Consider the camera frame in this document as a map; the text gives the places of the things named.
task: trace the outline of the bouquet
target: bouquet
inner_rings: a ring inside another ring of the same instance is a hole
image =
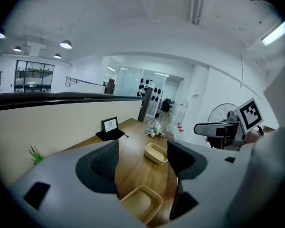
[[[158,121],[155,120],[153,123],[148,124],[146,135],[151,135],[151,137],[162,136],[162,126],[159,124]]]

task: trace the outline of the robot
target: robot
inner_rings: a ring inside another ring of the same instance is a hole
[[[254,98],[242,104],[235,111],[229,111],[222,123],[201,123],[194,127],[195,134],[208,137],[210,145],[217,149],[239,151],[247,134],[255,127],[264,135],[259,126],[263,117]]]

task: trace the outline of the electric fan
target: electric fan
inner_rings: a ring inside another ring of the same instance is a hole
[[[220,104],[211,112],[208,123],[220,123],[225,122],[229,111],[235,111],[237,106],[230,103]]]

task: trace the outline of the wooden tray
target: wooden tray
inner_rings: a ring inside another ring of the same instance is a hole
[[[156,215],[162,205],[160,195],[147,186],[139,186],[120,201],[145,225]]]
[[[167,151],[152,142],[144,148],[144,155],[159,165],[163,165],[168,161]]]

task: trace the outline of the desk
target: desk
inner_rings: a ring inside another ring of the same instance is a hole
[[[162,198],[162,206],[148,226],[153,228],[168,223],[176,191],[176,175],[169,162],[160,166],[143,154],[148,143],[167,149],[168,138],[145,136],[146,124],[132,118],[119,124],[119,129],[129,136],[119,139],[119,162],[115,172],[119,198],[122,199],[138,186],[148,186]],[[98,142],[102,140],[95,136],[67,150]]]

